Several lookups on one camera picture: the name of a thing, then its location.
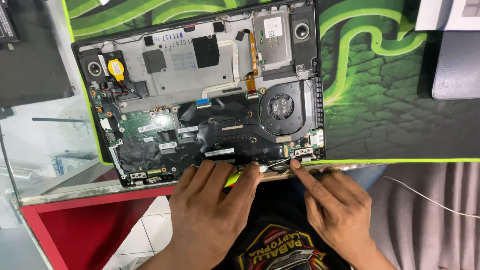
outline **open laptop chassis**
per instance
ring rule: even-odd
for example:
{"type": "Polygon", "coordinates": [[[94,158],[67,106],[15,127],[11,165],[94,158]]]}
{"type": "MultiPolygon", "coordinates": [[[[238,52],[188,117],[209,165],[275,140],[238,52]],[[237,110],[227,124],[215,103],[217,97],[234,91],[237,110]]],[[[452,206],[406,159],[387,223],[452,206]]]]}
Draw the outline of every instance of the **open laptop chassis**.
{"type": "Polygon", "coordinates": [[[318,8],[278,1],[72,44],[100,154],[123,186],[325,158],[318,8]]]}

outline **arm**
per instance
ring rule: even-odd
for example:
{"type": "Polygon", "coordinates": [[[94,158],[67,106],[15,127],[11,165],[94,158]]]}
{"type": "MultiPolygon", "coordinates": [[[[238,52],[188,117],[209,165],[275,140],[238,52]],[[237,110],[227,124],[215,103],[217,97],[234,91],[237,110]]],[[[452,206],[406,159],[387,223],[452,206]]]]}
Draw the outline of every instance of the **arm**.
{"type": "Polygon", "coordinates": [[[324,175],[319,181],[298,162],[292,170],[307,188],[307,218],[319,236],[355,270],[395,270],[370,237],[372,199],[342,172],[324,175]]]}
{"type": "Polygon", "coordinates": [[[233,165],[211,160],[186,169],[169,200],[172,240],[138,270],[208,270],[220,263],[245,228],[263,178],[252,162],[226,195],[223,187],[235,173],[233,165]]]}

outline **cooling fan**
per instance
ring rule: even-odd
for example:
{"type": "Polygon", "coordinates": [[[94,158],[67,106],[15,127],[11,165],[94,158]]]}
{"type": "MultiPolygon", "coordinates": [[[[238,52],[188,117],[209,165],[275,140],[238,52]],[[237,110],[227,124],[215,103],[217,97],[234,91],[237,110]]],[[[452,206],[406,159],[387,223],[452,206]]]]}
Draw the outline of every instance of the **cooling fan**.
{"type": "Polygon", "coordinates": [[[302,96],[299,82],[268,89],[260,101],[260,119],[265,129],[275,135],[289,135],[301,129],[305,122],[302,96]]]}

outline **white antenna wire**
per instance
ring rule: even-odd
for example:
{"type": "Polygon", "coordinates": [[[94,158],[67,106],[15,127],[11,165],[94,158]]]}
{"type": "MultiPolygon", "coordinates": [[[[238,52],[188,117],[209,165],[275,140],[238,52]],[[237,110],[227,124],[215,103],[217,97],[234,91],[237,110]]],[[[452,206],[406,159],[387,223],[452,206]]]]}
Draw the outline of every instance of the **white antenna wire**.
{"type": "Polygon", "coordinates": [[[433,201],[432,199],[428,198],[427,196],[425,196],[425,195],[423,195],[422,193],[420,193],[420,192],[416,191],[415,189],[413,189],[413,188],[411,188],[411,187],[407,186],[407,184],[404,184],[403,182],[401,182],[401,181],[399,181],[399,180],[397,180],[397,179],[393,179],[392,177],[388,177],[388,176],[385,176],[385,175],[380,175],[380,176],[381,176],[381,177],[388,178],[388,179],[390,179],[390,180],[393,180],[393,181],[395,181],[395,182],[398,182],[398,183],[400,183],[400,184],[404,185],[404,186],[405,186],[405,187],[407,187],[409,190],[411,190],[411,191],[413,191],[413,192],[417,193],[418,195],[420,195],[420,196],[424,197],[425,199],[427,199],[427,200],[431,201],[432,203],[434,203],[434,204],[436,204],[436,205],[438,205],[438,206],[440,206],[440,207],[442,207],[442,208],[444,208],[444,209],[446,209],[446,210],[448,210],[448,211],[450,211],[450,212],[454,212],[455,214],[459,214],[459,215],[462,215],[462,216],[467,216],[467,217],[472,217],[472,218],[477,218],[477,219],[480,219],[480,217],[479,217],[479,216],[475,216],[475,215],[469,215],[469,214],[464,214],[464,213],[457,212],[457,211],[455,211],[455,210],[451,210],[450,208],[447,208],[447,207],[445,207],[445,206],[443,206],[443,205],[441,205],[441,204],[437,203],[436,201],[433,201]]]}

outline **black battery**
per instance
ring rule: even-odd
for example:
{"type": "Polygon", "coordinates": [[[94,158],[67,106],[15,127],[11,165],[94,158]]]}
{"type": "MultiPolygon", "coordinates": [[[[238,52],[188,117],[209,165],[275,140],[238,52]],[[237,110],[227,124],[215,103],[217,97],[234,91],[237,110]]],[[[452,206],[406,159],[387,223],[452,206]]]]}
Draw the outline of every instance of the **black battery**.
{"type": "Polygon", "coordinates": [[[8,2],[0,1],[0,43],[19,41],[8,11],[8,2]]]}

